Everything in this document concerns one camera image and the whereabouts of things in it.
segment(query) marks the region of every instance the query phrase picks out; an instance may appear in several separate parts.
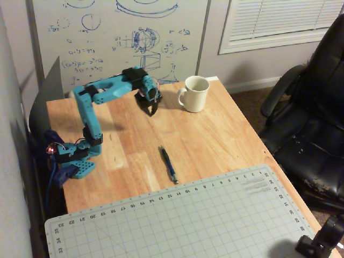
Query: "window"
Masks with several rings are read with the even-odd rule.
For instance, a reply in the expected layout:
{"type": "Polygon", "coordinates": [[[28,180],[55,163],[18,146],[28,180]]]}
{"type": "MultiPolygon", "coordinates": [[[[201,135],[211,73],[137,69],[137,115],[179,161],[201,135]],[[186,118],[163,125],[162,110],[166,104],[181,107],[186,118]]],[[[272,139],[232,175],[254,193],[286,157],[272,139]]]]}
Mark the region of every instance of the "window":
{"type": "Polygon", "coordinates": [[[220,54],[319,41],[343,0],[231,0],[220,54]]]}

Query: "grid lines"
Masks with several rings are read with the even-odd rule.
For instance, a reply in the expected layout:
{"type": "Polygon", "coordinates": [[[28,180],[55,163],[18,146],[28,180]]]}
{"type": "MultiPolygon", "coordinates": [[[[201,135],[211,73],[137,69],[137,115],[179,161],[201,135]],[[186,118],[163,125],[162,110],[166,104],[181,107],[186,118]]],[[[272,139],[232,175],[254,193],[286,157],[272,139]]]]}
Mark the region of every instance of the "grid lines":
{"type": "Polygon", "coordinates": [[[293,244],[314,236],[266,165],[50,219],[46,230],[51,257],[78,258],[301,257],[293,244]]]}

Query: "chair armrest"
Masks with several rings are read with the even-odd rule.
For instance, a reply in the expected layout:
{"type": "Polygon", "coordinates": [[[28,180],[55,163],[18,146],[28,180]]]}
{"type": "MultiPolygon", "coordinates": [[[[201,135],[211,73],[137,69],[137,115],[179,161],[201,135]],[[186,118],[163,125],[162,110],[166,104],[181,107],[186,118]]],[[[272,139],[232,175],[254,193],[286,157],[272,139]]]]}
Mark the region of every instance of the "chair armrest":
{"type": "Polygon", "coordinates": [[[291,68],[280,78],[280,80],[276,83],[276,85],[264,101],[262,107],[260,108],[260,112],[263,116],[271,116],[282,95],[287,91],[290,85],[292,85],[294,80],[299,77],[305,70],[306,66],[298,65],[291,68]]]}

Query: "blue pen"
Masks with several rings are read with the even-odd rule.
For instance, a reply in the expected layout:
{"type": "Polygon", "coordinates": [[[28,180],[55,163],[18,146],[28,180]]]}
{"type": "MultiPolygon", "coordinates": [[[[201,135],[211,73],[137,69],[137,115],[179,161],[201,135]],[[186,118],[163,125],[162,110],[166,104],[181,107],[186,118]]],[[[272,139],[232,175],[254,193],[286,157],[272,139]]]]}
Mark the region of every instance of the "blue pen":
{"type": "Polygon", "coordinates": [[[170,170],[170,174],[171,174],[171,177],[172,177],[172,179],[173,179],[173,182],[174,182],[175,184],[179,184],[178,179],[177,179],[177,177],[176,177],[176,173],[174,172],[174,169],[173,169],[173,167],[172,167],[170,158],[168,157],[166,150],[165,150],[164,147],[162,147],[162,146],[161,146],[160,148],[161,148],[162,155],[164,156],[164,158],[165,158],[165,160],[166,160],[166,162],[167,162],[167,166],[168,166],[168,168],[169,168],[169,170],[170,170]]]}

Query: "white mug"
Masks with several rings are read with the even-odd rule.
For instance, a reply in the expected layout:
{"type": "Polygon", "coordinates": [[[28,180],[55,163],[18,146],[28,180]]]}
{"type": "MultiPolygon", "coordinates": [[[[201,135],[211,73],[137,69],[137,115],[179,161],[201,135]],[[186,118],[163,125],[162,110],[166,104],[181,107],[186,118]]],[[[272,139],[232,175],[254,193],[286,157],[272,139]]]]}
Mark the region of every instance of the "white mug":
{"type": "Polygon", "coordinates": [[[199,112],[204,108],[206,95],[210,83],[201,76],[190,76],[185,80],[185,88],[178,91],[178,101],[189,112],[199,112]],[[181,102],[181,94],[184,94],[184,103],[181,102]]]}

